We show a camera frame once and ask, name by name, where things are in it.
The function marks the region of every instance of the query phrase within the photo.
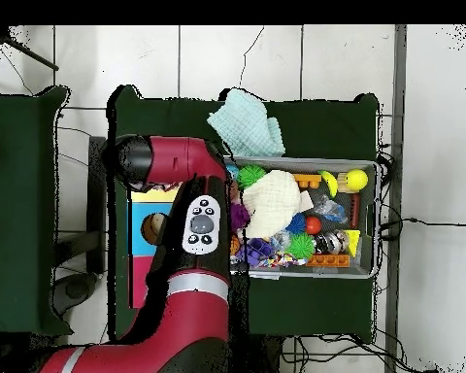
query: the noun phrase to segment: purple toy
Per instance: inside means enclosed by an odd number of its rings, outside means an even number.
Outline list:
[[[243,204],[231,204],[231,230],[236,232],[238,229],[245,227],[250,221],[249,212]]]
[[[239,260],[245,260],[245,245],[240,246],[236,257]],[[264,257],[269,257],[273,254],[273,248],[262,239],[251,239],[247,244],[247,263],[250,266],[257,266]]]

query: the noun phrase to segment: yellow toy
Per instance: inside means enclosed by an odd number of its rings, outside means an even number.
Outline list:
[[[355,257],[357,253],[357,243],[359,242],[360,230],[344,230],[349,236],[349,253]]]
[[[358,193],[368,184],[368,176],[363,170],[353,169],[348,173],[339,173],[337,183],[341,193]]]
[[[338,189],[338,183],[335,179],[335,176],[333,176],[330,172],[325,172],[323,170],[318,171],[318,173],[321,175],[321,177],[328,185],[328,188],[330,189],[330,196],[335,197],[337,195]]]

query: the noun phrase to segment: green spiky ball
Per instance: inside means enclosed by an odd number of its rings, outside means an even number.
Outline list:
[[[295,234],[290,239],[290,246],[286,250],[296,258],[309,258],[315,252],[313,238],[307,233]]]
[[[247,188],[257,182],[266,172],[255,164],[242,167],[238,173],[238,183],[241,188]]]

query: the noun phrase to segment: lego brick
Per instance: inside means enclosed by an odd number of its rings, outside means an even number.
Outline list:
[[[172,203],[132,203],[131,249],[133,255],[154,255],[156,247],[142,236],[142,223],[148,215],[169,215]]]
[[[320,175],[293,175],[295,181],[298,183],[300,188],[318,188],[319,183],[321,182]]]
[[[306,263],[310,267],[349,267],[348,254],[313,254]]]

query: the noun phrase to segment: light blue towel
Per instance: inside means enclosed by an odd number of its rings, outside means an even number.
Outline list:
[[[267,117],[264,104],[236,88],[226,102],[207,119],[220,138],[238,156],[282,156],[282,132],[275,118]]]

